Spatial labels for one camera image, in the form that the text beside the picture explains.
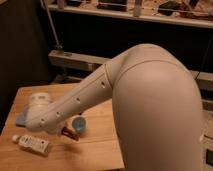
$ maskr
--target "dark background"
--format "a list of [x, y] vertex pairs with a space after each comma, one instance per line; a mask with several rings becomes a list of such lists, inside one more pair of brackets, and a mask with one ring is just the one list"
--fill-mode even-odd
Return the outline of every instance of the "dark background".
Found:
[[[131, 46], [154, 43], [191, 70], [213, 72], [212, 29], [58, 12], [53, 20], [65, 51], [112, 58]], [[39, 0], [0, 5], [0, 127], [19, 87], [48, 84], [57, 74], [48, 60], [54, 45]]]

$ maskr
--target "cable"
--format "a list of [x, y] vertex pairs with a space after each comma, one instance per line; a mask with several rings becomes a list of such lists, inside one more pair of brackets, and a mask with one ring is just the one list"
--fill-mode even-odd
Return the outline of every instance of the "cable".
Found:
[[207, 45], [207, 48], [206, 48], [206, 51], [204, 53], [204, 56], [203, 56], [203, 60], [202, 60], [202, 63], [201, 63], [201, 66], [200, 66], [200, 69], [198, 71], [198, 74], [197, 76], [195, 77], [195, 80], [197, 81], [201, 71], [203, 70], [204, 66], [205, 66], [205, 63], [206, 63], [206, 59], [207, 59], [207, 55], [209, 53], [209, 49], [210, 49], [210, 46], [211, 46], [211, 43], [213, 41], [213, 35], [211, 35], [210, 39], [209, 39], [209, 42], [208, 42], [208, 45]]

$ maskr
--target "bottle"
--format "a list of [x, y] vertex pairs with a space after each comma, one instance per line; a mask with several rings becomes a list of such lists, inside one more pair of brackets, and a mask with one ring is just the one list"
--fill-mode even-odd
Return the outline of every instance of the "bottle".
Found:
[[50, 142], [30, 135], [13, 135], [12, 140], [17, 143], [21, 149], [33, 151], [42, 155], [48, 155], [50, 151]]

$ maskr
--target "wooden tabletop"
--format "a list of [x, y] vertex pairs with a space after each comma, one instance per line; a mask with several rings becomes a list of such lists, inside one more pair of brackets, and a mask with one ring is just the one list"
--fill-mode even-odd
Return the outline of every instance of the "wooden tabletop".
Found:
[[[123, 160], [115, 132], [111, 101], [93, 107], [83, 114], [87, 121], [85, 134], [78, 142], [67, 137], [31, 133], [15, 126], [17, 116], [28, 105], [32, 93], [47, 92], [54, 100], [70, 91], [76, 84], [20, 88], [0, 136], [0, 170], [2, 171], [90, 171], [123, 168]], [[52, 144], [47, 157], [21, 150], [12, 142], [12, 136], [34, 135]]]

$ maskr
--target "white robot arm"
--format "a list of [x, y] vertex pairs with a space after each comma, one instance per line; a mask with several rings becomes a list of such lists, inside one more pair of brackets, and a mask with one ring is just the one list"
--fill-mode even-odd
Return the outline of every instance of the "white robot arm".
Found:
[[26, 127], [58, 133], [65, 119], [110, 98], [127, 170], [202, 170], [199, 90], [179, 61], [152, 44], [123, 52], [58, 101], [30, 109]]

